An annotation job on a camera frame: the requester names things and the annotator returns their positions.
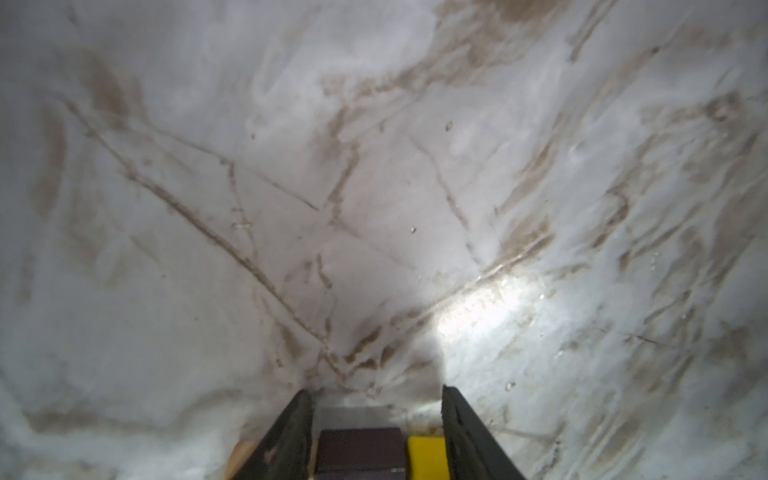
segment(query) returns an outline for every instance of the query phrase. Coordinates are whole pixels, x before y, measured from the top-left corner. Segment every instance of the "brown stain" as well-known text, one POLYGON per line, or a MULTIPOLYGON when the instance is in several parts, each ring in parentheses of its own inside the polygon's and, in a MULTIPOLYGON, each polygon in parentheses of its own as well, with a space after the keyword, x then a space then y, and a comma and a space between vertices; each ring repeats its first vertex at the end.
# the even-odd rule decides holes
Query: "brown stain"
POLYGON ((467 216, 464 214, 461 208, 459 208, 458 203, 456 202, 456 197, 451 191, 450 186, 445 181, 445 178, 443 178, 442 173, 440 171, 440 167, 437 165, 437 160, 435 159, 435 156, 432 155, 432 152, 430 152, 424 145, 422 145, 421 142, 419 142, 415 137, 412 135, 409 135, 409 139, 411 143, 419 150, 421 151, 428 159, 430 164, 432 165, 432 168, 435 169, 435 179, 437 180, 438 185, 442 188, 443 192, 445 193, 445 202, 448 204, 448 207, 453 214, 454 217, 456 217, 456 220, 462 225, 462 228, 464 230, 469 230, 469 220, 467 216))
POLYGON ((668 127, 679 127, 685 126, 692 121, 699 121, 705 115, 703 107, 704 105, 702 104, 695 104, 689 107, 674 108, 666 112, 664 117, 666 125, 668 127))
POLYGON ((475 0, 475 4, 496 9, 507 23, 528 23, 550 15, 562 7, 561 0, 475 0))
POLYGON ((733 44, 736 32, 722 35, 707 30, 699 25, 683 23, 672 37, 671 44, 676 47, 700 48, 703 50, 723 50, 733 44))
POLYGON ((571 63, 578 61, 581 56, 581 49, 584 48, 587 41, 592 37, 594 31, 598 28, 599 24, 605 20, 605 17, 616 5, 617 0, 597 0, 589 13, 587 18, 581 24, 581 27, 571 38, 571 45, 573 50, 571 51, 571 63))
POLYGON ((282 323, 276 323, 277 329, 280 331, 280 337, 283 339, 283 345, 288 352, 288 355, 294 360, 300 359, 304 356, 305 350, 301 345, 296 335, 290 331, 290 329, 282 323))
POLYGON ((673 308, 675 306, 679 306, 685 303, 688 300, 689 296, 690 296, 690 290, 687 290, 682 294, 680 294, 675 300, 673 300, 669 304, 655 309, 653 312, 649 313, 648 316, 646 316, 643 319, 643 325, 653 327, 653 324, 656 322, 657 319, 659 319, 662 315, 664 315, 670 308, 673 308))
POLYGON ((590 268, 592 268, 592 265, 589 263, 580 262, 550 270, 546 274, 554 276, 555 280, 565 280, 573 275, 576 275, 577 273, 589 270, 590 268))
POLYGON ((540 254, 541 252, 546 250, 550 245, 552 245, 552 242, 554 242, 554 233, 550 233, 546 237, 541 238, 536 243, 531 245, 531 248, 529 248, 522 257, 520 257, 517 260, 514 260, 508 266, 512 267, 522 261, 534 259, 535 257, 538 256, 538 254, 540 254))
POLYGON ((389 326, 392 328, 397 328, 400 324, 407 320, 418 318, 422 315, 422 313, 424 313, 424 310, 420 308, 411 308, 405 313, 398 313, 389 319, 389 326))
POLYGON ((128 235, 131 244, 138 249, 146 258, 152 260, 159 270, 164 270, 160 257, 157 255, 157 239, 150 231, 139 233, 138 235, 128 235))
MULTIPOLYGON (((507 425, 510 421, 511 420, 510 420, 509 406, 504 406, 504 408, 502 409, 502 425, 507 425)), ((552 446, 561 444, 561 442, 558 440, 558 437, 562 434, 562 432, 565 430, 565 427, 568 425, 568 423, 565 420, 561 420, 560 422, 558 422, 558 425, 555 427, 554 431, 551 434, 543 435, 541 433, 524 432, 522 430, 510 429, 506 426, 494 427, 494 426, 491 426, 493 422, 494 422, 494 419, 491 419, 490 425, 489 425, 489 429, 492 432, 500 432, 500 433, 505 433, 506 435, 519 437, 521 439, 533 440, 534 442, 537 442, 539 445, 543 446, 546 449, 549 449, 552 446)))
POLYGON ((93 108, 108 114, 105 120, 111 127, 125 127, 131 109, 118 78, 92 51, 81 53, 79 67, 80 83, 88 90, 93 108))
POLYGON ((744 400, 755 387, 765 381, 766 372, 768 372, 768 358, 741 369, 723 390, 721 401, 731 406, 744 400))
POLYGON ((664 222, 667 221, 667 218, 669 217, 671 211, 672 211, 671 205, 667 205, 666 207, 664 207, 661 210, 661 212, 658 214, 654 225, 648 230, 645 230, 643 233, 641 233, 637 237, 633 238, 631 246, 634 248, 638 244, 644 242, 648 238, 651 238, 653 235, 655 235, 656 232, 659 231, 659 229, 664 225, 664 222))
POLYGON ((498 207, 498 214, 506 214, 536 191, 539 184, 547 177, 547 174, 554 166, 557 156, 558 152, 552 147, 552 140, 550 140, 541 152, 520 170, 522 180, 515 185, 509 196, 498 207))
POLYGON ((330 337, 330 336, 331 336, 331 331, 333 330, 333 324, 332 324, 332 322, 331 322, 331 319, 332 319, 332 317, 333 317, 333 314, 332 314, 332 313, 331 313, 331 314, 329 314, 329 315, 326 317, 326 322, 325 322, 325 327, 326 327, 326 337, 330 337))
POLYGON ((404 376, 412 375, 414 373, 421 372, 424 369, 429 368, 435 368, 435 365, 432 363, 432 360, 418 360, 411 365, 408 366, 405 370, 400 372, 392 381, 394 382, 397 379, 401 379, 404 376))
POLYGON ((549 462, 543 464, 541 468, 533 475, 534 480, 542 480, 545 478, 549 473, 558 466, 560 461, 562 460, 562 453, 560 451, 560 446, 555 445, 554 449, 552 449, 552 458, 549 459, 549 462))
POLYGON ((377 326, 376 329, 374 329, 371 333, 369 333, 367 336, 364 336, 356 345, 355 348, 353 348, 352 352, 345 356, 344 359, 347 363, 353 363, 355 361, 355 358, 371 343, 374 343, 378 338, 379 335, 382 333, 382 327, 377 326))
POLYGON ((665 354, 666 346, 648 339, 646 336, 632 334, 642 340, 635 347, 624 368, 632 380, 635 389, 652 392, 660 387, 660 380, 669 368, 678 361, 678 356, 670 359, 665 354))
POLYGON ((758 183, 742 194, 734 194, 720 210, 714 223, 715 239, 707 270, 716 286, 723 282, 768 217, 765 206, 766 190, 758 183))
POLYGON ((482 267, 483 260, 478 256, 477 250, 475 249, 475 246, 472 245, 472 242, 465 243, 464 247, 467 249, 469 257, 472 258, 473 262, 475 262, 475 265, 482 267))
MULTIPOLYGON (((73 111, 73 113, 75 113, 77 111, 77 107, 74 106, 73 104, 69 104, 69 108, 70 108, 71 111, 73 111)), ((81 121, 81 123, 83 123, 83 124, 87 124, 88 123, 88 121, 82 116, 81 113, 77 112, 76 115, 78 116, 78 119, 81 121)), ((170 131, 165 130, 165 129, 161 128, 161 127, 158 127, 155 123, 153 123, 151 121, 146 121, 145 127, 149 127, 152 131, 154 131, 155 134, 159 134, 159 135, 161 135, 163 137, 169 138, 169 139, 177 142, 178 144, 182 144, 182 145, 184 145, 186 147, 189 147, 192 150, 195 150, 195 151, 198 151, 198 152, 201 152, 203 154, 211 156, 211 157, 217 159, 221 165, 227 165, 227 164, 231 163, 231 160, 229 160, 228 158, 226 158, 222 154, 217 153, 216 151, 214 151, 214 150, 212 150, 212 149, 210 149, 208 147, 205 147, 205 146, 203 146, 201 144, 196 144, 193 141, 189 141, 186 138, 183 138, 183 137, 181 137, 181 136, 179 136, 177 134, 174 134, 173 132, 170 132, 170 131)), ((134 134, 137 133, 136 130, 131 130, 131 131, 134 134)), ((153 143, 155 143, 157 145, 157 142, 154 141, 152 136, 148 135, 147 137, 150 139, 150 141, 152 141, 153 143)), ((104 143, 104 138, 100 138, 99 141, 100 141, 100 143, 104 143)), ((108 149, 111 150, 111 152, 114 152, 115 154, 117 154, 116 157, 120 157, 121 158, 121 160, 118 160, 120 163, 122 163, 123 165, 125 165, 127 163, 125 161, 126 159, 122 158, 122 156, 117 151, 115 151, 114 148, 109 147, 108 149)), ((255 174, 259 178, 259 180, 261 180, 265 184, 269 184, 271 187, 275 188, 276 190, 279 190, 283 194, 293 198, 294 200, 297 200, 297 201, 301 202, 305 207, 311 208, 312 210, 314 210, 316 212, 319 211, 319 208, 314 206, 314 205, 312 205, 306 198, 303 198, 300 195, 295 194, 294 192, 286 189, 284 186, 278 184, 277 182, 272 181, 271 179, 269 179, 268 177, 266 177, 262 173, 260 173, 258 170, 252 170, 251 173, 255 174)))
POLYGON ((763 19, 748 27, 744 31, 744 36, 746 37, 747 41, 753 42, 756 41, 761 35, 765 34, 766 31, 768 31, 768 20, 763 19))
POLYGON ((141 85, 141 79, 134 78, 128 85, 127 97, 131 103, 131 114, 146 124, 151 124, 147 107, 144 100, 144 87, 141 85))
POLYGON ((747 177, 747 175, 745 175, 746 169, 750 166, 752 152, 754 151, 759 136, 760 134, 756 132, 749 135, 744 140, 744 143, 737 152, 734 160, 731 162, 730 167, 728 167, 725 175, 723 175, 723 183, 720 185, 721 190, 725 189, 732 183, 743 183, 742 181, 735 180, 745 180, 745 177, 747 177))
POLYGON ((629 266, 629 260, 630 260, 631 254, 632 254, 631 250, 626 250, 626 251, 624 251, 624 253, 622 253, 619 256, 617 262, 619 264, 619 271, 620 272, 623 273, 623 272, 627 271, 627 267, 629 266))
POLYGON ((367 359, 365 362, 357 364, 355 369, 378 370, 379 364, 374 359, 367 359))
POLYGON ((534 312, 528 312, 527 314, 521 316, 520 320, 517 322, 517 327, 520 329, 520 332, 512 337, 512 339, 505 345, 505 347, 501 350, 501 352, 498 353, 496 356, 496 359, 509 359, 514 358, 519 353, 522 352, 522 348, 518 345, 520 340, 522 339, 523 335, 525 334, 525 330, 528 329, 529 326, 533 323, 533 321, 536 319, 536 315, 534 312))
POLYGON ((730 91, 708 101, 703 107, 704 114, 717 124, 729 124, 743 116, 744 103, 741 94, 730 91))
POLYGON ((613 204, 611 208, 613 213, 598 228, 600 233, 591 241, 591 248, 597 249, 603 246, 616 228, 629 216, 631 210, 629 199, 634 197, 633 194, 643 194, 655 181, 655 176, 648 177, 646 175, 649 169, 644 159, 654 147, 666 138, 665 135, 652 134, 624 162, 625 170, 605 192, 606 202, 613 204))
POLYGON ((640 108, 641 125, 656 124, 666 111, 666 104, 649 104, 640 108))
POLYGON ((67 131, 64 122, 51 108, 41 113, 41 133, 45 139, 43 170, 32 184, 32 205, 40 217, 47 219, 51 213, 61 186, 67 159, 67 131))
POLYGON ((588 124, 594 123, 605 111, 627 90, 634 82, 637 74, 650 62, 658 53, 658 48, 649 48, 642 51, 639 55, 630 57, 622 62, 611 74, 607 80, 600 86, 597 94, 589 105, 584 109, 581 116, 580 128, 585 128, 588 124))
POLYGON ((303 274, 304 283, 310 282, 310 277, 312 276, 313 268, 314 268, 314 263, 312 263, 311 260, 304 260, 301 263, 301 269, 304 272, 303 274))
POLYGON ((739 92, 731 91, 684 110, 693 118, 706 120, 709 127, 683 166, 692 183, 706 184, 724 169, 720 183, 720 191, 724 191, 748 184, 768 170, 760 162, 765 156, 760 142, 763 125, 750 113, 739 92))
POLYGON ((583 351, 591 351, 605 340, 612 328, 613 323, 604 323, 602 326, 598 326, 597 320, 593 320, 592 325, 580 329, 569 341, 578 344, 578 348, 583 351))
POLYGON ((317 262, 317 276, 320 278, 320 281, 323 282, 325 288, 331 290, 333 288, 333 282, 328 278, 325 272, 323 272, 323 256, 318 253, 315 261, 317 262))
POLYGON ((636 417, 631 416, 626 419, 605 442, 603 449, 594 461, 594 466, 605 465, 614 460, 626 448, 637 441, 641 428, 642 424, 636 417))
POLYGON ((333 190, 331 190, 331 193, 326 199, 326 203, 333 206, 334 219, 338 218, 341 214, 341 203, 344 201, 344 187, 346 187, 347 182, 349 182, 349 179, 354 174, 355 169, 360 164, 361 158, 359 145, 357 143, 349 147, 348 155, 349 159, 347 160, 346 167, 342 171, 339 180, 336 182, 336 185, 333 187, 333 190))
POLYGON ((616 230, 616 227, 620 223, 624 222, 629 215, 629 199, 625 195, 618 192, 609 191, 609 194, 611 194, 613 198, 617 200, 618 205, 616 206, 615 212, 606 221, 603 231, 597 236, 597 238, 592 241, 592 245, 590 245, 592 248, 602 247, 603 243, 605 243, 605 240, 611 236, 614 230, 616 230))
POLYGON ((715 415, 711 422, 710 435, 715 439, 728 440, 743 437, 732 418, 725 415, 715 415))
POLYGON ((700 320, 696 315, 696 306, 692 305, 682 315, 679 315, 672 323, 669 333, 666 335, 667 343, 685 345, 688 341, 688 329, 700 320))
POLYGON ((320 79, 320 87, 326 97, 341 95, 344 92, 345 83, 346 77, 340 74, 326 75, 320 79))
POLYGON ((73 26, 80 25, 80 20, 78 19, 78 12, 74 9, 73 5, 67 5, 67 22, 69 22, 73 26))
POLYGON ((22 271, 19 275, 19 288, 16 294, 16 301, 19 305, 26 305, 32 298, 32 290, 35 285, 35 264, 37 259, 32 252, 24 255, 22 262, 22 271))
POLYGON ((118 254, 118 259, 115 260, 107 278, 104 280, 104 286, 114 288, 119 285, 123 280, 128 278, 133 272, 139 261, 141 255, 140 250, 134 248, 124 249, 118 254))
POLYGON ((331 138, 339 138, 339 134, 345 125, 345 117, 349 113, 349 105, 344 105, 336 112, 336 115, 328 122, 328 135, 331 138))
MULTIPOLYGON (((124 168, 123 175, 125 176, 126 180, 135 183, 139 187, 141 187, 143 190, 147 191, 149 194, 154 195, 158 200, 162 201, 166 208, 171 212, 175 214, 179 214, 182 216, 195 230, 197 230, 200 234, 204 236, 204 238, 211 243, 212 245, 216 246, 217 248, 220 248, 222 251, 224 251, 229 257, 234 260, 238 265, 243 267, 245 270, 250 273, 250 275, 258 282, 260 283, 269 293, 270 295, 277 300, 280 305, 283 306, 283 308, 288 312, 290 315, 291 320, 298 325, 302 330, 309 333, 312 337, 314 337, 318 342, 324 343, 326 341, 325 338, 323 338, 322 335, 320 335, 317 331, 315 331, 314 328, 307 325, 302 318, 299 316, 298 312, 295 308, 283 297, 280 295, 280 292, 278 292, 277 288, 275 287, 274 283, 269 279, 268 276, 256 265, 251 259, 248 259, 246 257, 243 257, 237 248, 235 248, 234 245, 229 243, 226 239, 224 239, 221 235, 213 231, 209 226, 206 225, 205 222, 203 222, 199 217, 198 214, 191 210, 189 207, 181 203, 174 195, 172 195, 170 192, 165 190, 162 186, 156 184, 153 180, 151 180, 148 177, 145 177, 141 175, 133 165, 133 163, 128 160, 126 157, 123 157, 120 152, 116 151, 90 124, 88 119, 80 112, 78 106, 70 101, 66 102, 68 110, 78 119, 78 121, 85 127, 91 134, 92 137, 104 148, 106 149, 110 155, 124 168)), ((214 157, 220 158, 223 163, 226 163, 226 159, 224 157, 221 157, 220 155, 216 155, 211 153, 210 151, 206 151, 205 149, 201 149, 200 147, 193 146, 194 148, 204 151, 208 154, 213 155, 214 157)))
POLYGON ((155 423, 126 422, 110 419, 94 411, 87 405, 59 412, 42 409, 36 412, 24 412, 30 430, 43 435, 67 435, 71 432, 103 432, 110 435, 133 436, 179 435, 187 431, 201 413, 234 404, 247 398, 239 389, 220 389, 207 393, 186 406, 169 425, 157 426, 155 423))
POLYGON ((533 214, 514 223, 503 236, 504 240, 496 257, 497 263, 516 260, 526 255, 538 241, 547 238, 549 233, 549 220, 539 220, 533 214))
POLYGON ((587 425, 584 427, 584 431, 581 433, 581 444, 590 445, 592 438, 598 433, 598 430, 603 426, 607 418, 607 413, 604 410, 595 412, 592 417, 587 421, 587 425))
POLYGON ((389 259, 392 263, 395 263, 397 265, 400 265, 404 268, 407 268, 409 270, 416 270, 416 268, 413 265, 410 265, 409 263, 405 262, 404 260, 396 257, 392 254, 389 250, 385 248, 381 248, 380 245, 378 245, 374 240, 369 239, 368 237, 363 236, 360 232, 353 229, 350 225, 344 222, 344 220, 341 220, 336 216, 336 213, 341 214, 340 208, 336 209, 334 207, 333 209, 333 216, 328 222, 328 225, 332 227, 335 230, 342 231, 349 235, 350 237, 354 238, 355 240, 359 241, 360 243, 364 244, 366 248, 369 248, 371 250, 375 250, 376 252, 382 254, 384 257, 389 259))
POLYGON ((575 352, 578 350, 579 346, 581 346, 579 345, 579 342, 571 340, 570 342, 564 343, 563 346, 560 347, 560 350, 571 350, 572 352, 575 352))
POLYGON ((703 332, 704 332, 703 326, 699 325, 696 327, 696 329, 694 330, 694 336, 692 338, 694 343, 697 343, 701 339, 701 335, 703 334, 703 332))
POLYGON ((651 252, 653 250, 656 250, 657 248, 664 245, 667 240, 672 238, 674 234, 677 233, 677 231, 684 225, 684 223, 679 223, 678 225, 675 225, 674 227, 671 227, 667 230, 665 230, 661 235, 659 235, 657 238, 655 238, 652 242, 650 242, 648 245, 643 245, 641 248, 637 249, 637 251, 634 253, 633 257, 637 258, 642 255, 645 255, 648 252, 651 252))
POLYGON ((73 170, 73 177, 78 181, 71 192, 65 214, 65 246, 70 253, 69 259, 83 268, 85 273, 93 275, 96 260, 108 242, 109 229, 104 212, 106 202, 99 187, 92 152, 87 152, 73 170))
POLYGON ((381 359, 379 360, 379 364, 382 368, 386 366, 386 364, 395 356, 397 353, 397 348, 395 348, 392 345, 387 345, 382 349, 382 355, 381 359))
POLYGON ((268 317, 273 319, 273 320, 275 320, 275 314, 272 313, 272 309, 270 308, 270 304, 269 304, 269 302, 266 301, 266 299, 264 297, 261 297, 261 306, 262 306, 262 308, 264 308, 264 312, 268 315, 268 317))
POLYGON ((614 475, 614 478, 617 480, 621 478, 632 478, 630 475, 634 473, 634 470, 637 467, 637 464, 643 458, 643 455, 645 455, 645 447, 637 450, 637 452, 632 455, 632 458, 629 459, 629 462, 627 462, 627 464, 622 467, 621 470, 616 473, 616 475, 614 475))
POLYGON ((745 366, 749 358, 747 342, 750 339, 750 331, 745 326, 733 328, 725 322, 721 322, 725 333, 712 343, 708 356, 718 363, 735 361, 745 366))
POLYGON ((362 81, 357 98, 394 90, 421 92, 431 84, 479 83, 489 68, 525 56, 535 40, 565 11, 570 0, 445 0, 435 8, 438 24, 424 58, 393 76, 362 81))
MULTIPOLYGON (((179 157, 177 157, 175 154, 163 148, 161 148, 160 150, 162 151, 163 158, 167 161, 166 163, 170 165, 173 169, 178 170, 180 173, 184 175, 189 175, 190 177, 197 176, 197 172, 192 167, 184 163, 184 161, 181 160, 179 157)), ((234 162, 230 163, 230 169, 234 172, 234 162)), ((237 191, 235 190, 235 186, 234 186, 235 181, 233 176, 232 176, 232 179, 230 179, 230 187, 233 189, 233 192, 236 193, 237 191)))
POLYGON ((435 317, 434 313, 425 314, 424 316, 416 320, 416 322, 404 332, 404 336, 406 338, 415 338, 426 327, 432 324, 432 320, 434 319, 434 317, 435 317))
POLYGON ((678 393, 680 383, 683 381, 688 369, 694 364, 694 356, 689 355, 670 375, 666 393, 678 393))
POLYGON ((688 227, 680 235, 678 243, 680 254, 654 289, 653 298, 662 293, 690 290, 703 268, 706 251, 698 230, 688 227))

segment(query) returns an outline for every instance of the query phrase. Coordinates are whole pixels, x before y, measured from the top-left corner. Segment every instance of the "yellow block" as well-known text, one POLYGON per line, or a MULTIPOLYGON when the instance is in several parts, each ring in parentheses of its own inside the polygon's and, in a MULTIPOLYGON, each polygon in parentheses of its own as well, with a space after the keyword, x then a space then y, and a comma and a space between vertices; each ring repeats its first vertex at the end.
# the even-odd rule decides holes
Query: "yellow block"
POLYGON ((408 439, 411 480, 450 480, 445 439, 411 437, 408 439))

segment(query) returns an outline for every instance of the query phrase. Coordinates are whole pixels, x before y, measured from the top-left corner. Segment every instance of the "dark brown block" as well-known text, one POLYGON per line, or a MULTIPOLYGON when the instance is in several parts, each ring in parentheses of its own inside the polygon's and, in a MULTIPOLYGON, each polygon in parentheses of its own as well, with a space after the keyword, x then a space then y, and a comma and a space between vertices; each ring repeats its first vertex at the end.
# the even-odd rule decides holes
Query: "dark brown block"
POLYGON ((405 479, 405 439, 397 428, 323 430, 316 473, 318 480, 405 479))

